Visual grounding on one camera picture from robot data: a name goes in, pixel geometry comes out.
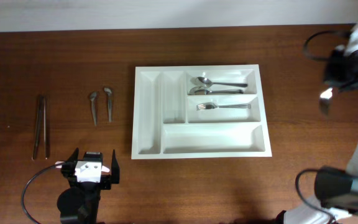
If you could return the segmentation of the steel fork nearer tray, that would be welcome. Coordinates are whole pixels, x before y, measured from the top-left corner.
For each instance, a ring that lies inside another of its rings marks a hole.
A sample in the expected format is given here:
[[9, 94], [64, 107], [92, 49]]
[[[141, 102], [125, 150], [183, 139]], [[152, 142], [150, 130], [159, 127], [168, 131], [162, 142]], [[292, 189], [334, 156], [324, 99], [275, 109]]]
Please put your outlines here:
[[236, 109], [251, 109], [251, 104], [245, 103], [245, 104], [236, 104], [236, 105], [218, 105], [213, 102], [208, 103], [202, 103], [196, 105], [196, 110], [213, 110], [218, 108], [236, 108]]

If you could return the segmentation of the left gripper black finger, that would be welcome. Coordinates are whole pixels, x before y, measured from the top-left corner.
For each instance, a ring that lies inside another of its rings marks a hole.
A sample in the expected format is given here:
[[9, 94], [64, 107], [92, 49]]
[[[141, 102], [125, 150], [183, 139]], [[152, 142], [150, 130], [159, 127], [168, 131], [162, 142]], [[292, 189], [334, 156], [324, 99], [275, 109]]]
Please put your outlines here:
[[116, 158], [116, 152], [113, 150], [112, 152], [112, 160], [111, 160], [111, 177], [112, 184], [120, 183], [120, 167]]
[[65, 161], [62, 165], [61, 173], [62, 174], [74, 174], [76, 163], [78, 162], [79, 149], [76, 148], [71, 156]]

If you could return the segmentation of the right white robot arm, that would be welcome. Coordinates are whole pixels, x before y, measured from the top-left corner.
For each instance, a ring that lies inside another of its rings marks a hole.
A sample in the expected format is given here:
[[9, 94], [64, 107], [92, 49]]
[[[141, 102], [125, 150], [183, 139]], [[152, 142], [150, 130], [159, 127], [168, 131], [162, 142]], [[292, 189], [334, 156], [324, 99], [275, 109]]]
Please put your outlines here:
[[[303, 44], [304, 55], [326, 62], [323, 83], [328, 86], [319, 96], [319, 110], [329, 113], [336, 93], [358, 90], [358, 22], [349, 30], [331, 30], [330, 34], [347, 40], [338, 45], [329, 57], [318, 57]], [[295, 178], [295, 189], [302, 201], [299, 207], [281, 211], [273, 223], [339, 223], [358, 216], [358, 143], [344, 170], [329, 166], [304, 169]]]

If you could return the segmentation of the steel fork farther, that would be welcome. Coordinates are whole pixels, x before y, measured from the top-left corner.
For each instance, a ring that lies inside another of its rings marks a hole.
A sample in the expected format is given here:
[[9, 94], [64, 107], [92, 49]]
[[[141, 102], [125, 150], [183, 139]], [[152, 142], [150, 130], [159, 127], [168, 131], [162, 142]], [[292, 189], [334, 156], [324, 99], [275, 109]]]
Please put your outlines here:
[[327, 116], [331, 107], [333, 97], [333, 87], [324, 90], [319, 96], [319, 110], [322, 114]]

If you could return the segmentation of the small steel spoon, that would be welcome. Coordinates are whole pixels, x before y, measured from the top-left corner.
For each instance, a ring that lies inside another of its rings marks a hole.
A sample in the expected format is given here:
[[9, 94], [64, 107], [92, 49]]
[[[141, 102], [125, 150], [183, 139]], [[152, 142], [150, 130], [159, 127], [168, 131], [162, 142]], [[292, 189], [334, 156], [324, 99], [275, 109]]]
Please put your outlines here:
[[109, 87], [104, 87], [104, 92], [107, 94], [107, 103], [108, 103], [108, 121], [112, 122], [112, 98], [113, 91]]
[[98, 92], [94, 91], [89, 95], [89, 100], [91, 102], [91, 113], [92, 113], [92, 117], [93, 117], [93, 122], [94, 125], [97, 125], [97, 112], [96, 112], [96, 100], [98, 97]]

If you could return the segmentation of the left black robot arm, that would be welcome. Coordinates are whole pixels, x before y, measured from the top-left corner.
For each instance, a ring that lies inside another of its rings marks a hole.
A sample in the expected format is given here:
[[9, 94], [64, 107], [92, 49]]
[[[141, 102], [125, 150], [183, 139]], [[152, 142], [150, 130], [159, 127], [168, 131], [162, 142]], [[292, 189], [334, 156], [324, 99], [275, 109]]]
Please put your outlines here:
[[86, 152], [78, 158], [79, 149], [58, 167], [69, 183], [57, 200], [61, 223], [96, 223], [103, 190], [111, 190], [120, 183], [120, 167], [116, 152], [112, 152], [111, 166], [103, 165], [101, 152]]

